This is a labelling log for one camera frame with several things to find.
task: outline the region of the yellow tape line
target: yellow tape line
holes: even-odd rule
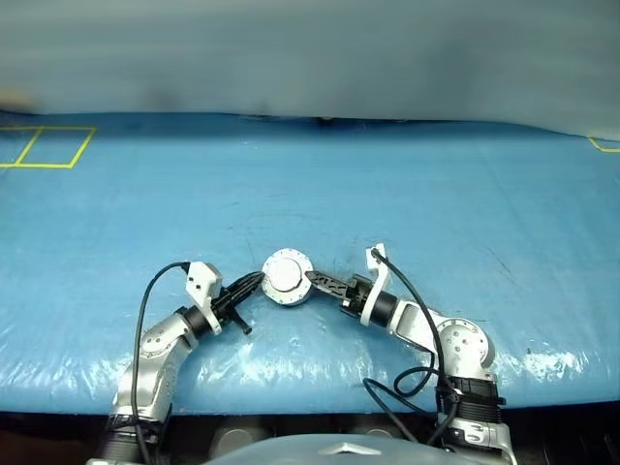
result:
[[[81,154],[93,139],[93,136],[97,132],[97,128],[91,126],[6,126],[0,127],[0,131],[35,131],[30,141],[23,147],[17,159],[12,163],[0,163],[0,168],[42,168],[42,169],[65,169],[70,170],[79,161]],[[23,163],[23,159],[26,157],[34,143],[37,141],[43,131],[88,131],[86,139],[81,143],[77,149],[76,154],[69,163]]]
[[[594,145],[597,149],[601,150],[605,153],[620,153],[620,147],[603,147],[601,146],[594,138],[588,138],[590,143]]]

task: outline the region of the yellow square marking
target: yellow square marking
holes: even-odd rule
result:
[[[70,170],[76,165],[81,157],[81,154],[84,153],[84,150],[97,132],[97,128],[90,126],[6,126],[0,127],[0,131],[35,131],[35,134],[23,147],[21,153],[19,153],[19,156],[15,159],[15,161],[12,163],[0,163],[0,168],[43,168],[53,170]],[[28,155],[28,152],[43,131],[87,131],[88,134],[69,163],[23,163],[23,159],[26,155]]]

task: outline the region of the blue plastic sheet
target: blue plastic sheet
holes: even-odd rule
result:
[[[588,139],[204,115],[2,123],[97,133],[70,170],[0,170],[0,410],[108,412],[144,287],[164,264],[211,262],[231,282],[294,247],[347,278],[379,241],[429,305],[488,332],[510,407],[619,397],[620,157]],[[71,160],[84,133],[55,131],[23,162]],[[31,135],[0,131],[0,162]],[[167,275],[145,324],[188,302],[182,273]],[[252,334],[206,337],[175,410],[377,411],[361,379],[387,383],[426,360],[334,303],[252,296],[239,307]],[[432,408],[431,387],[418,403]]]

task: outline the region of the white bracket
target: white bracket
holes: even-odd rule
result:
[[[211,310],[211,300],[220,294],[221,289],[222,275],[215,266],[203,262],[190,263],[190,270],[185,280],[185,291],[201,309],[201,313],[215,335],[222,332],[222,327]]]
[[[364,308],[361,311],[361,316],[359,317],[359,322],[364,326],[370,325],[370,314],[372,313],[372,309],[375,307],[377,297],[388,283],[389,278],[389,268],[385,263],[375,259],[372,256],[372,249],[377,249],[381,255],[386,258],[388,257],[386,254],[386,246],[383,243],[379,243],[374,247],[369,247],[366,249],[366,267],[368,268],[368,271],[377,272],[377,279],[368,294],[368,298],[366,298],[366,303],[364,304]]]

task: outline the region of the white round object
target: white round object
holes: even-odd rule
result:
[[[281,305],[303,302],[312,289],[306,271],[312,271],[308,257],[295,249],[278,250],[263,265],[264,294]]]
[[[448,353],[448,357],[451,351],[456,355],[459,355],[461,351],[469,351],[477,354],[480,362],[483,362],[488,355],[488,338],[484,331],[472,322],[462,318],[451,318],[442,321],[437,326],[437,331],[444,346],[444,354]]]

